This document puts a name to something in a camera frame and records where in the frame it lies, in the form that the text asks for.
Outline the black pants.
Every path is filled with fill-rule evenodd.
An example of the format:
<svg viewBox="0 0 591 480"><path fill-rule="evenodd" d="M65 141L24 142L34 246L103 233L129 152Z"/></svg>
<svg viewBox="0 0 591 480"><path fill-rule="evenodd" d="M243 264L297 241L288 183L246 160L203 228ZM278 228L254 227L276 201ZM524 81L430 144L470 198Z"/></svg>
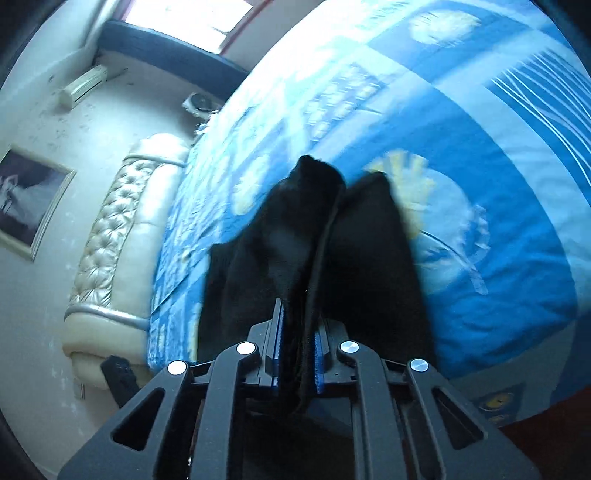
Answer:
<svg viewBox="0 0 591 480"><path fill-rule="evenodd" d="M435 346L401 210L387 177L346 184L337 169L301 157L252 221L209 251L197 325L197 359L213 360L250 328L286 311L280 399L307 406L315 387L314 333L342 323L380 357L434 361Z"/></svg>

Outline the bright bedroom window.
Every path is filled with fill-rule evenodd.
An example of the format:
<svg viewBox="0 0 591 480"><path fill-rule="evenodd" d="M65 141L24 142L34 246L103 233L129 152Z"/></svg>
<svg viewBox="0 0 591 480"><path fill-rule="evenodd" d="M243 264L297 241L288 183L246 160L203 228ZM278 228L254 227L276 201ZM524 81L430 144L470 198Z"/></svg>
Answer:
<svg viewBox="0 0 591 480"><path fill-rule="evenodd" d="M131 1L121 19L213 54L221 54L270 1Z"/></svg>

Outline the cream tufted leather headboard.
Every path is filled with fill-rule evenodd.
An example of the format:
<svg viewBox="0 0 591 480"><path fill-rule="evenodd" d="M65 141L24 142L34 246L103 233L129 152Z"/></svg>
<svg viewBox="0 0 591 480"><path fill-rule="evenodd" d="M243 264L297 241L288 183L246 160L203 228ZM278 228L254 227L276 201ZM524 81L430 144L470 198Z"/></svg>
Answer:
<svg viewBox="0 0 591 480"><path fill-rule="evenodd" d="M188 145L159 133L124 157L92 224L64 313L62 350L74 378L104 390L110 356L128 361L140 385L151 378L147 336L152 282Z"/></svg>

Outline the white desk fan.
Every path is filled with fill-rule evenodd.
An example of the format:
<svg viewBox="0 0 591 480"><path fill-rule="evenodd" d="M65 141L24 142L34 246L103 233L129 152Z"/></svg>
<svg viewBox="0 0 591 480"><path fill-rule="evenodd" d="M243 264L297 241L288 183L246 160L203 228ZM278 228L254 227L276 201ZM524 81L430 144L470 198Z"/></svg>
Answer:
<svg viewBox="0 0 591 480"><path fill-rule="evenodd" d="M200 93L191 93L181 106L187 113L201 121L208 121L213 114L221 110L211 99Z"/></svg>

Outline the blue patterned bed cover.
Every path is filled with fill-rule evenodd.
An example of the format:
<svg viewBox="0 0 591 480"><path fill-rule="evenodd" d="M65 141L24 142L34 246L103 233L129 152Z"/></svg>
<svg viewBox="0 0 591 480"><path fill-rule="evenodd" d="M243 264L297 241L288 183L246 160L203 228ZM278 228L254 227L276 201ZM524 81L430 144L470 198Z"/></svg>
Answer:
<svg viewBox="0 0 591 480"><path fill-rule="evenodd" d="M548 1L328 1L190 150L147 363L204 352L209 249L298 157L384 174L407 209L441 372L501 425L590 384L590 43Z"/></svg>

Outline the blue left curtain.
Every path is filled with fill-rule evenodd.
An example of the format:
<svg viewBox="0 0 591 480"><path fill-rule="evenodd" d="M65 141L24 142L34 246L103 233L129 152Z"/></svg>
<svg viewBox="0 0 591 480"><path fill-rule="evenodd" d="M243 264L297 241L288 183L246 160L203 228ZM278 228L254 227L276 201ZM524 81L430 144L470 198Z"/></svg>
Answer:
<svg viewBox="0 0 591 480"><path fill-rule="evenodd" d="M249 76L245 69L217 54L119 20L103 24L98 47L164 70L224 101Z"/></svg>

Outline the framed wall photo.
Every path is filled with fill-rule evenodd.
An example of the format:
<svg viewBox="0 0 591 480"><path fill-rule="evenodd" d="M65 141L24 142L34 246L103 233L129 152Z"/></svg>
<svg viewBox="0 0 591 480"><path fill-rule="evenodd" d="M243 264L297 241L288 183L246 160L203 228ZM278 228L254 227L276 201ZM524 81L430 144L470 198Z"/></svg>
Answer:
<svg viewBox="0 0 591 480"><path fill-rule="evenodd" d="M10 146L1 158L1 245L33 262L76 172Z"/></svg>

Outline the white wall air conditioner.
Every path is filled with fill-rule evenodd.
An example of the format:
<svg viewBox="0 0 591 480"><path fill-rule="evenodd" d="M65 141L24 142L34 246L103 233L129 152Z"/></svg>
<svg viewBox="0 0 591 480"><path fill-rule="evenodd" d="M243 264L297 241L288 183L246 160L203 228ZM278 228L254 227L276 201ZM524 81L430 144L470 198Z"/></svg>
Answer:
<svg viewBox="0 0 591 480"><path fill-rule="evenodd" d="M90 93L105 83L107 76L108 68L103 65L96 65L61 90L59 94L60 105L65 109L72 110Z"/></svg>

